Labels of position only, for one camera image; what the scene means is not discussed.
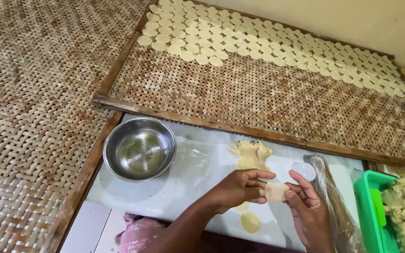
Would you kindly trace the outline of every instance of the plastic wrap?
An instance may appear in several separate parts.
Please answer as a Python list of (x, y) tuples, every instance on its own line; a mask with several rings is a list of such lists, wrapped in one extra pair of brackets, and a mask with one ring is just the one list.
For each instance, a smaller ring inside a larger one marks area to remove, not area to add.
[(366, 253), (360, 227), (346, 209), (326, 160), (318, 155), (305, 155), (304, 161), (316, 170), (314, 186), (328, 205), (337, 253)]

